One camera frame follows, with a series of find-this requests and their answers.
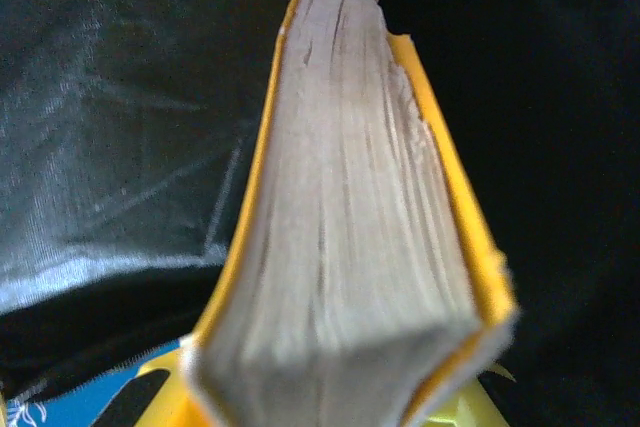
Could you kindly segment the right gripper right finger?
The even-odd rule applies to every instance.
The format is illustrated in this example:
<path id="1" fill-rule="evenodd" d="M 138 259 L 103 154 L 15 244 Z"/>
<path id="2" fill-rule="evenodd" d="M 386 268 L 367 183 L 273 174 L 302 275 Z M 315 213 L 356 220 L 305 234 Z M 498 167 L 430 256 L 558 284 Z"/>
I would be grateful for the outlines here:
<path id="1" fill-rule="evenodd" d="M 474 380 L 419 427 L 506 427 L 506 420 L 481 383 Z"/>

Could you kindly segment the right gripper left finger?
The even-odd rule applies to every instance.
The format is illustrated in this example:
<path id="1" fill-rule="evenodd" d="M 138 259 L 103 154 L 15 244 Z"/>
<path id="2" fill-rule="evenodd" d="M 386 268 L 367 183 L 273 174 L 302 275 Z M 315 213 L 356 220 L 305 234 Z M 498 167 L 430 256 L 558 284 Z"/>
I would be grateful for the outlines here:
<path id="1" fill-rule="evenodd" d="M 180 374 L 181 353 L 177 348 L 145 362 L 92 427 L 210 427 Z"/>

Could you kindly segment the yellow paperback book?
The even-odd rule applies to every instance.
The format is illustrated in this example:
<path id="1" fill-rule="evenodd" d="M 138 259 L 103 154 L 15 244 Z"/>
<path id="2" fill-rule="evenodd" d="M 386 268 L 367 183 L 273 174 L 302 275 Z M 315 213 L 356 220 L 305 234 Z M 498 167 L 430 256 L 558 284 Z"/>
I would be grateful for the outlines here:
<path id="1" fill-rule="evenodd" d="M 421 427 L 518 307 L 408 36 L 291 0 L 229 256 L 181 367 L 213 427 Z"/>

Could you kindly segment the black backpack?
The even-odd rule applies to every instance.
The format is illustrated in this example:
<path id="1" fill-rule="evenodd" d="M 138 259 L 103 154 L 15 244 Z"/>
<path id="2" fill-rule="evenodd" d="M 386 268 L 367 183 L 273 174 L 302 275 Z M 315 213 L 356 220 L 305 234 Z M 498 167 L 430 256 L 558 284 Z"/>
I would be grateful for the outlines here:
<path id="1" fill-rule="evenodd" d="M 289 0 L 0 0 L 0 394 L 188 332 L 241 205 Z M 640 0 L 381 0 L 523 309 L 513 427 L 640 427 Z"/>

